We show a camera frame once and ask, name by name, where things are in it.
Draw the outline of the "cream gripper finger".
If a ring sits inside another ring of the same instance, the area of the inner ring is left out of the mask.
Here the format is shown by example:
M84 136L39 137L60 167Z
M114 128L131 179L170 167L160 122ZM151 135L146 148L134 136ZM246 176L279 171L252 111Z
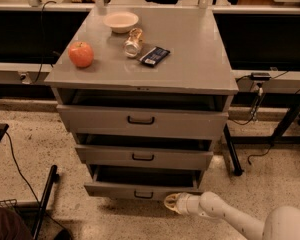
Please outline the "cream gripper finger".
M178 200L179 200L179 197L180 197L180 194L179 193L173 193L173 194L170 194L168 195L165 199L164 199L164 206L179 214L180 213L180 210L178 208Z

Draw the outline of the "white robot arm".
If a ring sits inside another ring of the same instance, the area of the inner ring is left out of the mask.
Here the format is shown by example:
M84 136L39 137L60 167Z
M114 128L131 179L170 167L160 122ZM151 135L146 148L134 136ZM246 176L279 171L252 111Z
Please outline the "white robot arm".
M181 215L222 219L247 240L300 240L300 209L292 206L275 208L261 221L230 206L213 192L170 194L164 205Z

